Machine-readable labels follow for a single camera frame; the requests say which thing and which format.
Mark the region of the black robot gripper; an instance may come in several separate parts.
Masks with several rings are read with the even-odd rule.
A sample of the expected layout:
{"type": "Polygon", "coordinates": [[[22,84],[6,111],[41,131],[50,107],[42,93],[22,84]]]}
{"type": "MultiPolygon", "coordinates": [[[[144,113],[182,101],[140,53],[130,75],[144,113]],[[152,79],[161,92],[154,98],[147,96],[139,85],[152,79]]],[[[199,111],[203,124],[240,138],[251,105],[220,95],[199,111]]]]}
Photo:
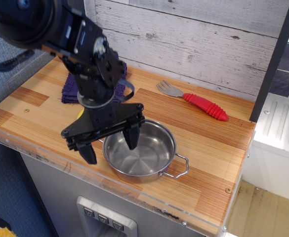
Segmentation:
{"type": "Polygon", "coordinates": [[[61,136],[70,150],[78,150],[88,164],[97,164],[93,141],[122,131],[129,149],[137,147],[140,127],[145,121],[143,109],[140,103],[110,103],[97,109],[85,108],[82,116],[66,127],[61,136]]]}

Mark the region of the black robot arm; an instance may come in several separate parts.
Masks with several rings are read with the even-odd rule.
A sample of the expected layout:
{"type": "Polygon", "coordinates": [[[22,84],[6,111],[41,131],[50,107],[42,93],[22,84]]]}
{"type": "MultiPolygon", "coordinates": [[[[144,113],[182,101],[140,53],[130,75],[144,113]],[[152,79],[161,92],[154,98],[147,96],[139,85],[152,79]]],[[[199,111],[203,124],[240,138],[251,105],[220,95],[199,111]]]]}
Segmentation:
{"type": "Polygon", "coordinates": [[[136,148],[144,122],[142,104],[129,104],[115,95],[125,67],[108,44],[102,29],[65,0],[0,0],[0,37],[25,52],[0,64],[8,71],[29,59],[34,49],[58,56],[74,76],[83,114],[61,135],[69,149],[96,164],[92,142],[122,132],[128,147],[136,148]]]}

